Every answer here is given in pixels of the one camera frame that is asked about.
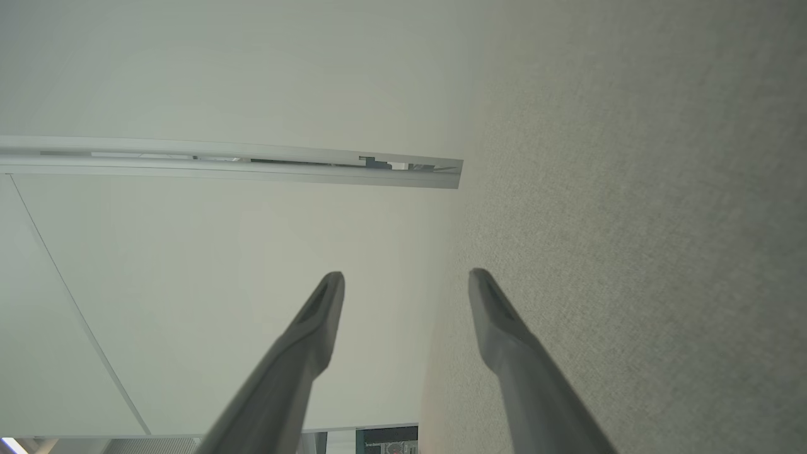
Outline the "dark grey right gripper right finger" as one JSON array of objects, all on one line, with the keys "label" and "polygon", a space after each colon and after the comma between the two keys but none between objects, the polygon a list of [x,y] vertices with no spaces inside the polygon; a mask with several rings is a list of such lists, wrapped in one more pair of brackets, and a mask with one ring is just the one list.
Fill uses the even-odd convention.
[{"label": "dark grey right gripper right finger", "polygon": [[615,453],[570,382],[492,274],[468,279],[479,352],[496,374],[516,453]]}]

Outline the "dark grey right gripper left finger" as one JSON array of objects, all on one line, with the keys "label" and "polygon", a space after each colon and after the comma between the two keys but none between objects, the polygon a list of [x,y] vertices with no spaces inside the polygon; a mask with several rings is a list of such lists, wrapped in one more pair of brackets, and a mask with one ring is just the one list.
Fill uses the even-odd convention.
[{"label": "dark grey right gripper left finger", "polygon": [[313,382],[334,353],[344,296],[343,273],[323,276],[202,438],[199,453],[297,451]]}]

